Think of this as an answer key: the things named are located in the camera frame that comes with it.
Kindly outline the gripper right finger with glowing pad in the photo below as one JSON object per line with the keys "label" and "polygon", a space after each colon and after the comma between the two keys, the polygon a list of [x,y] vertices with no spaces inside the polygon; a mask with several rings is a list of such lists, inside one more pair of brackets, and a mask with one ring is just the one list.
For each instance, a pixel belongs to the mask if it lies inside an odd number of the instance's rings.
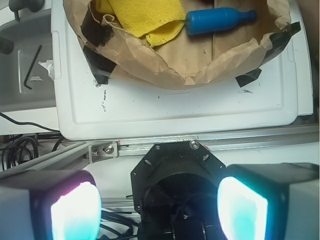
{"label": "gripper right finger with glowing pad", "polygon": [[217,211],[229,240],[318,240],[320,167],[231,164],[218,186]]}

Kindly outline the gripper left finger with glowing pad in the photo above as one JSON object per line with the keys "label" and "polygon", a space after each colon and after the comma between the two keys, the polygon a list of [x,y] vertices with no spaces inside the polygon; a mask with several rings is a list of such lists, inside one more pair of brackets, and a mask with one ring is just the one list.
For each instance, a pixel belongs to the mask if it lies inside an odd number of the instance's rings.
{"label": "gripper left finger with glowing pad", "polygon": [[19,170],[0,174],[2,240],[94,240],[102,200],[86,170]]}

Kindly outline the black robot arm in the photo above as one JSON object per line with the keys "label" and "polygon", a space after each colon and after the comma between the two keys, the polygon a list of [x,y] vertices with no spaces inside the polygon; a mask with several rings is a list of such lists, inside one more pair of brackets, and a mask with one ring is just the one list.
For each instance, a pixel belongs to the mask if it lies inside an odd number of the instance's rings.
{"label": "black robot arm", "polygon": [[[232,164],[213,175],[131,173],[139,240],[319,238],[319,166]],[[102,200],[85,170],[28,170],[0,180],[3,240],[94,240]]]}

